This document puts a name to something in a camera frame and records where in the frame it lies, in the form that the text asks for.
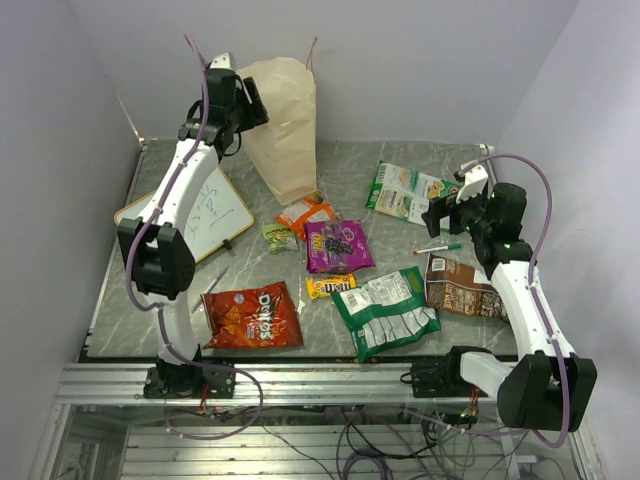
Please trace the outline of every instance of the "paper bag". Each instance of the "paper bag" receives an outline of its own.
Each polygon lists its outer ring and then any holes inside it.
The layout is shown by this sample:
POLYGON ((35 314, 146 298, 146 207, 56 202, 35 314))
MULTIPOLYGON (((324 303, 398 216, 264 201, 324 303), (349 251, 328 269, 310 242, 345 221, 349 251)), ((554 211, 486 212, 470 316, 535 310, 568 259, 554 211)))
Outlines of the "paper bag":
POLYGON ((243 132, 242 144, 281 205, 316 185, 316 84, 311 71, 293 58, 273 58, 241 69, 253 77, 269 121, 243 132))

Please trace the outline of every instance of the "green marker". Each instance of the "green marker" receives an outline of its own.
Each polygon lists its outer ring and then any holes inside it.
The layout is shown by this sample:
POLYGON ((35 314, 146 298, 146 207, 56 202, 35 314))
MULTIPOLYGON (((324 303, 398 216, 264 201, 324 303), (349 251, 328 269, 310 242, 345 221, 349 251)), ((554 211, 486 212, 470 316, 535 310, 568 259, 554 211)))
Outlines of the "green marker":
POLYGON ((414 250, 413 254, 418 255, 420 253, 431 253, 431 252, 440 252, 442 250, 455 250, 456 248, 462 247, 461 243, 453 243, 451 245, 445 245, 444 247, 433 247, 433 248, 425 248, 424 250, 414 250))

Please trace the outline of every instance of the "yellow candy bag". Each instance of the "yellow candy bag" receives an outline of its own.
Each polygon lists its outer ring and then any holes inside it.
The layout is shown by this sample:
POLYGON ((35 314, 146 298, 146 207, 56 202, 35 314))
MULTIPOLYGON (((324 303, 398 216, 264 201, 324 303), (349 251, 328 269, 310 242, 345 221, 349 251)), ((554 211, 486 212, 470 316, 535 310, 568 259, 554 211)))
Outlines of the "yellow candy bag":
POLYGON ((331 292, 344 292, 356 287, 356 277, 352 273, 335 275, 333 277, 307 277, 307 291, 311 300, 316 298, 328 298, 331 292))

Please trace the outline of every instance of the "wall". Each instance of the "wall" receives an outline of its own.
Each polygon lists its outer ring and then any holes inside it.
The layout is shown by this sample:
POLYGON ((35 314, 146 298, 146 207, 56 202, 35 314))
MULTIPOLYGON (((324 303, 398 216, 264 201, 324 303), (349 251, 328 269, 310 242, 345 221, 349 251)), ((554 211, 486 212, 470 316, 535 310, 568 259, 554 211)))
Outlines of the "wall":
POLYGON ((27 478, 138 151, 63 0, 0 2, 0 477, 27 478))
MULTIPOLYGON (((499 143, 550 178, 543 283, 564 332, 598 367, 588 417, 612 479, 636 478, 638 465, 628 441, 640 395, 638 18, 634 0, 582 0, 499 143)), ((534 239, 545 208, 539 180, 508 160, 496 170, 529 189, 534 239)))
POLYGON ((176 134, 198 92, 182 39, 238 66, 305 61, 318 135, 495 143, 578 0, 70 0, 134 125, 176 134))

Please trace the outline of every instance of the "marker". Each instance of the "marker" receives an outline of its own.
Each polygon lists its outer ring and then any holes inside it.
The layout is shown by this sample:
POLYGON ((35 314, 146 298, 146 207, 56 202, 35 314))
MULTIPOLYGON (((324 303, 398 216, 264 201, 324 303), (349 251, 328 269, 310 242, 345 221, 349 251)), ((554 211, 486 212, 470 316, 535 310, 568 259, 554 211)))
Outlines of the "marker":
POLYGON ((425 248, 424 250, 414 250, 413 254, 418 255, 419 253, 431 253, 431 252, 440 252, 442 250, 455 250, 456 248, 462 247, 461 243, 453 243, 451 245, 445 245, 443 247, 433 247, 433 248, 425 248))
MULTIPOLYGON (((213 279, 213 282, 211 282, 211 285, 209 285, 207 289, 203 292, 203 295, 206 293, 211 293, 211 290, 213 290, 215 286, 218 284, 218 282, 222 279, 222 277, 224 277, 224 274, 227 273, 227 270, 229 270, 228 265, 224 267, 224 269, 218 274, 216 278, 213 279)), ((193 307, 191 307, 191 313, 196 313, 196 310, 198 310, 200 305, 202 305, 202 295, 200 295, 200 298, 198 298, 198 301, 193 304, 193 307)))

